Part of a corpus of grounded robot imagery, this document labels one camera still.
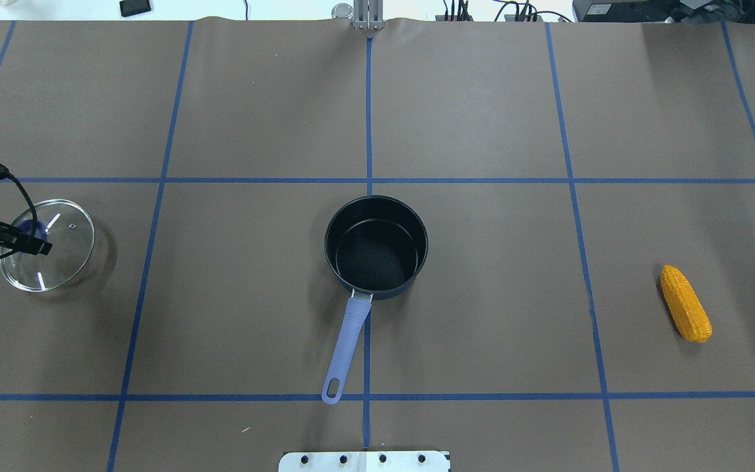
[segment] round glass object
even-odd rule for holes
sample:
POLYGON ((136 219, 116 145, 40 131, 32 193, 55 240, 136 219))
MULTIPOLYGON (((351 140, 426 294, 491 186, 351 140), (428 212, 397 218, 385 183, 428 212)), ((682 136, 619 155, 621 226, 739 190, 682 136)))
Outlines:
MULTIPOLYGON (((16 253, 0 260, 5 278, 25 292, 48 292, 75 278, 95 247, 92 218, 76 203, 46 200, 34 205, 37 227, 34 237, 51 243, 48 255, 16 253)), ((24 233, 31 231, 31 211, 25 210, 13 223, 24 233)), ((0 254, 9 250, 1 248, 0 254)))

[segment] white metal plate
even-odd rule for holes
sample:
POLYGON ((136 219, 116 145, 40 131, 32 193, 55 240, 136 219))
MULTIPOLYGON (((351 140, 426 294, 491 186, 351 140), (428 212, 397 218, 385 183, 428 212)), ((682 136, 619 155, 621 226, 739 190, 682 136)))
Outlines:
POLYGON ((287 453, 279 472, 450 472, 450 453, 445 451, 359 451, 336 453, 287 453))

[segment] pot handle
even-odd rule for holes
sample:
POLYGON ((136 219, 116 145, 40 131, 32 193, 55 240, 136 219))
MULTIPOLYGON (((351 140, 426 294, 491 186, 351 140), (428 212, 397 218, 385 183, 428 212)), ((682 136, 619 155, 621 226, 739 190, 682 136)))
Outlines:
POLYGON ((360 330, 363 329, 369 310, 372 310, 372 295, 353 290, 351 298, 345 305, 342 327, 339 329, 334 355, 330 359, 328 375, 322 387, 322 401, 328 405, 336 404, 342 397, 345 379, 348 378, 348 369, 351 367, 351 359, 354 358, 354 349, 357 347, 360 330))

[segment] white bracket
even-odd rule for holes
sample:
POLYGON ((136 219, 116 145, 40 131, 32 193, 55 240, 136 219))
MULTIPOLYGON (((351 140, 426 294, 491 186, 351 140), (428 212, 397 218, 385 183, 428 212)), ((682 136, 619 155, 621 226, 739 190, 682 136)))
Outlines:
POLYGON ((279 472, 450 472, 445 451, 288 453, 279 472))
POLYGON ((355 30, 383 30, 383 0, 354 0, 355 30))

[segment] white label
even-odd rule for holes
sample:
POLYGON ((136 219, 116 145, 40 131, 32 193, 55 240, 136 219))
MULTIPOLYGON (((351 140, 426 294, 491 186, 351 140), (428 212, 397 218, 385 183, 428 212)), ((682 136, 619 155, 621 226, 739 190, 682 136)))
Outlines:
POLYGON ((587 9, 587 14, 589 15, 603 15, 608 12, 608 10, 611 9, 610 3, 597 3, 596 5, 591 5, 589 9, 587 9))

